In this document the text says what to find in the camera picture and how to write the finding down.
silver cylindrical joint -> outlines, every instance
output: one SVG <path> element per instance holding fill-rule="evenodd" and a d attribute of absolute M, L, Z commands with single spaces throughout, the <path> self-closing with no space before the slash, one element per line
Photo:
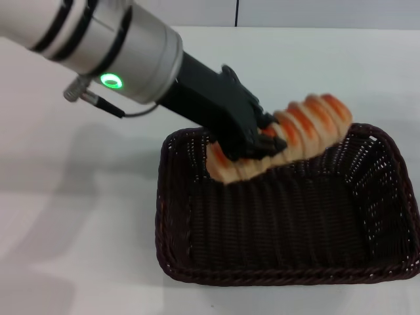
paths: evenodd
<path fill-rule="evenodd" d="M 106 71 L 120 78 L 119 94 L 141 104 L 159 100 L 174 83 L 182 64 L 179 34 L 138 5 L 120 53 Z"/>
<path fill-rule="evenodd" d="M 130 23 L 114 56 L 128 12 Z M 179 34 L 133 0 L 3 0 L 0 18 L 9 39 L 78 74 L 94 73 L 97 83 L 141 104 L 159 100 L 182 63 Z M 33 49 L 42 42 L 40 51 Z M 106 84 L 103 75 L 118 84 Z"/>

bread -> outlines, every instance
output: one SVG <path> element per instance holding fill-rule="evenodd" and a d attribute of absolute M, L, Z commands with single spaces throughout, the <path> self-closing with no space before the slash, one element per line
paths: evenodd
<path fill-rule="evenodd" d="M 286 110 L 274 112 L 278 120 L 261 130 L 287 142 L 287 148 L 273 157 L 230 161 L 216 143 L 207 146 L 207 170 L 210 176 L 225 184 L 249 180 L 276 166 L 309 159 L 341 141 L 352 123 L 350 110 L 330 94 L 308 95 L 304 102 L 291 102 Z"/>

white table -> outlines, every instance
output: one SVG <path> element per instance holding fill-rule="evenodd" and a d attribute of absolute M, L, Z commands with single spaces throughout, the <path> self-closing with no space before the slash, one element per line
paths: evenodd
<path fill-rule="evenodd" d="M 395 139 L 420 197 L 420 31 L 177 30 L 189 53 L 215 70 L 229 64 L 269 111 L 311 92 L 342 98 L 356 121 Z M 194 124 L 163 108 L 120 121 L 68 104 L 73 73 L 5 40 L 0 57 L 2 315 L 420 314 L 420 278 L 248 288 L 171 280 L 155 258 L 159 149 Z"/>

green led light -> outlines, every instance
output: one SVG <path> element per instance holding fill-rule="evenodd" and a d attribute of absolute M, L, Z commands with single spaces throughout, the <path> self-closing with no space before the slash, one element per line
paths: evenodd
<path fill-rule="evenodd" d="M 123 87 L 123 81 L 118 77 L 118 75 L 107 73 L 100 77 L 100 81 L 106 87 L 110 89 L 120 89 Z"/>

dark brown basket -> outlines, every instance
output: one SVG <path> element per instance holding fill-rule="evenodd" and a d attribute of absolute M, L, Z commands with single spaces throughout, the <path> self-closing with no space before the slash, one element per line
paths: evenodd
<path fill-rule="evenodd" d="M 209 134 L 163 144 L 157 258 L 206 285 L 372 284 L 420 271 L 419 213 L 394 141 L 354 124 L 324 155 L 224 186 L 209 178 Z"/>

